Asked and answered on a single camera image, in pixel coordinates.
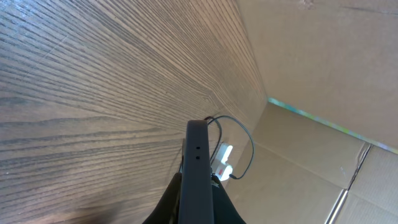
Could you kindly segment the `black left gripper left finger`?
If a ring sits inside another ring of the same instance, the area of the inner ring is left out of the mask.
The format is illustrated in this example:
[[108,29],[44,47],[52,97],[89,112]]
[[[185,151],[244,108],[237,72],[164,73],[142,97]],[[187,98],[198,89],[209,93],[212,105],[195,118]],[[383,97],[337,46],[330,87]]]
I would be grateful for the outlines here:
[[182,174],[175,173],[164,194],[143,224],[177,224]]

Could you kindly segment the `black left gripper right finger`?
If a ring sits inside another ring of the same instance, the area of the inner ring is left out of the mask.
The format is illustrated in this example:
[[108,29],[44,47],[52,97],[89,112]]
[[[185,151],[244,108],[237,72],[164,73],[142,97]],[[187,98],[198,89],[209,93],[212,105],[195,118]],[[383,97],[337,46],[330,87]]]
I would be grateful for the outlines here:
[[216,175],[211,176],[214,224],[246,224]]

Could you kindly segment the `Samsung Galaxy smartphone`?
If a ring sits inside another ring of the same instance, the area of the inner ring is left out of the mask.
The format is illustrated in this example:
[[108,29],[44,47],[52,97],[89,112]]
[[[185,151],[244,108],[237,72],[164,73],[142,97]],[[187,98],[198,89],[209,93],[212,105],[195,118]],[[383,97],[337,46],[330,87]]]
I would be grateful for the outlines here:
[[214,213],[207,122],[190,120],[185,140],[178,222],[211,224]]

